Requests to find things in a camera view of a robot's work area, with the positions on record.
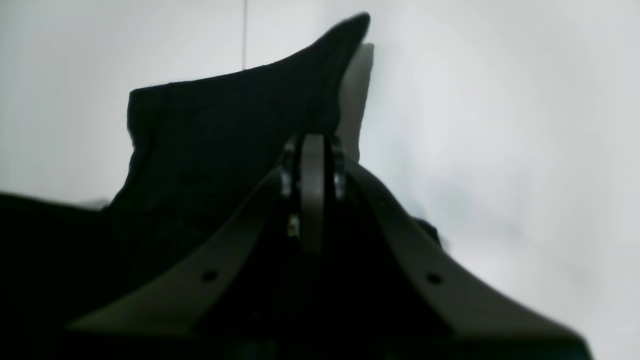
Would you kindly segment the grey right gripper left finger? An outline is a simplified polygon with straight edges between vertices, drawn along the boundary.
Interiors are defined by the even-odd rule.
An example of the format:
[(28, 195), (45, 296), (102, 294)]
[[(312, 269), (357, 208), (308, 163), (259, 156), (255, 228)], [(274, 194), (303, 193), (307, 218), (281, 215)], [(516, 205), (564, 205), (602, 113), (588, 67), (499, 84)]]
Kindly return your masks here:
[(286, 144), (281, 167), (270, 172), (204, 244), (143, 287), (74, 320), (67, 330), (94, 334), (189, 334), (233, 283), (270, 214), (292, 201), (295, 232), (305, 253), (316, 252), (316, 137)]

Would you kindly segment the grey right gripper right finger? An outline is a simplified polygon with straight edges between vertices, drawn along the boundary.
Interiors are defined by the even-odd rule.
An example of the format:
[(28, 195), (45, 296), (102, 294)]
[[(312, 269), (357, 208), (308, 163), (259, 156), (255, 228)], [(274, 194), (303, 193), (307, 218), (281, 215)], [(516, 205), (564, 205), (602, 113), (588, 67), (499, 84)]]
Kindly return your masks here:
[(314, 251), (336, 256), (368, 328), (405, 346), (579, 346), (445, 253), (336, 136), (314, 136)]

